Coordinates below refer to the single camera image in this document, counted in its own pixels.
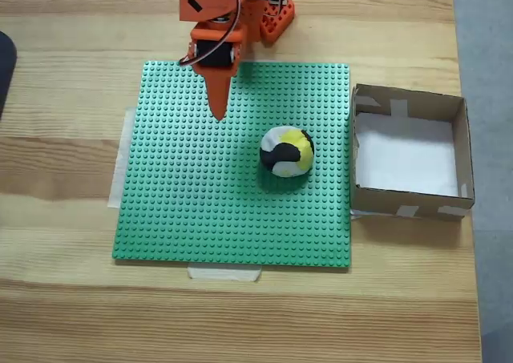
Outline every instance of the orange robot base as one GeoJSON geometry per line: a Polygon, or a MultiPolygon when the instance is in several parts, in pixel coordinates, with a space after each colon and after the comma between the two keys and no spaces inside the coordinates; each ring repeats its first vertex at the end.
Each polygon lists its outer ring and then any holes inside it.
{"type": "MultiPolygon", "coordinates": [[[[226,115],[230,83],[248,45],[259,41],[266,46],[274,44],[295,15],[293,0],[284,0],[281,5],[276,0],[240,0],[240,7],[235,29],[224,41],[224,57],[192,64],[192,69],[204,77],[210,110],[218,120],[226,115]]],[[[198,50],[200,42],[219,42],[235,17],[236,0],[180,0],[180,20],[198,22],[191,32],[188,58],[202,53],[198,50]]]]}

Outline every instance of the box wall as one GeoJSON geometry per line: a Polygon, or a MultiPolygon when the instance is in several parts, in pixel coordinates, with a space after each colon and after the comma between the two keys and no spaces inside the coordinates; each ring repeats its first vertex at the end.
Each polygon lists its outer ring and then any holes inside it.
{"type": "Polygon", "coordinates": [[[412,208],[417,217],[461,220],[474,205],[474,183],[471,164],[470,130],[465,99],[429,92],[357,84],[351,104],[351,208],[359,211],[397,215],[403,208],[412,208]],[[407,100],[407,115],[418,119],[449,121],[453,124],[454,152],[460,197],[428,195],[360,188],[356,185],[358,142],[355,116],[361,112],[391,115],[390,100],[407,100]],[[462,198],[462,185],[467,186],[467,198],[462,198]]]}

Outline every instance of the black and white ball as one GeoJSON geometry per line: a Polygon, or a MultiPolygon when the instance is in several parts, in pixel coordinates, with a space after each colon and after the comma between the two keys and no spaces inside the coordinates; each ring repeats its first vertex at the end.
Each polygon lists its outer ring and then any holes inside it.
{"type": "Polygon", "coordinates": [[[261,141],[260,160],[274,175],[304,175],[313,166],[312,138],[295,127],[274,127],[261,141]]]}

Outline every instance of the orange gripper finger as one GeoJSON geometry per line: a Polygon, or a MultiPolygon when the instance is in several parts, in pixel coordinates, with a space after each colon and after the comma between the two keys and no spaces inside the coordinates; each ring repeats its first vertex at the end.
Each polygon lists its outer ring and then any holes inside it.
{"type": "Polygon", "coordinates": [[[218,75],[207,75],[205,85],[207,86],[207,97],[210,111],[216,119],[221,121],[226,115],[228,107],[228,96],[230,93],[231,77],[218,75]]]}

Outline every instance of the white tape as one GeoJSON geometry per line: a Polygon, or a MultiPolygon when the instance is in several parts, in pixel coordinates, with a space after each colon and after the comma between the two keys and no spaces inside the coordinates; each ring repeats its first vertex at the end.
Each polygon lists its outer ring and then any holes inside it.
{"type": "Polygon", "coordinates": [[[109,208],[121,207],[121,198],[123,196],[123,185],[125,184],[125,174],[127,173],[128,158],[130,156],[131,134],[134,131],[135,108],[130,108],[125,112],[123,121],[123,130],[119,139],[118,156],[115,160],[114,175],[112,176],[111,194],[107,206],[109,208]]]}
{"type": "Polygon", "coordinates": [[[454,216],[466,216],[468,213],[468,209],[460,207],[449,207],[448,205],[445,205],[438,209],[438,213],[446,213],[447,215],[454,216]]]}
{"type": "Polygon", "coordinates": [[[370,96],[354,96],[357,105],[368,105],[371,107],[380,107],[379,103],[370,96]]]}
{"type": "Polygon", "coordinates": [[[408,117],[408,100],[390,100],[390,114],[397,117],[408,117]]]}
{"type": "Polygon", "coordinates": [[[351,216],[353,216],[355,219],[357,219],[359,216],[393,216],[390,213],[358,211],[357,209],[351,209],[350,213],[351,213],[351,216]]]}
{"type": "Polygon", "coordinates": [[[465,183],[462,184],[460,192],[462,197],[468,197],[467,185],[465,183]]]}
{"type": "Polygon", "coordinates": [[[191,279],[256,281],[262,272],[262,266],[189,263],[187,272],[191,279]]]}
{"type": "Polygon", "coordinates": [[[418,205],[402,205],[399,207],[396,215],[402,217],[414,217],[418,210],[418,205]]]}

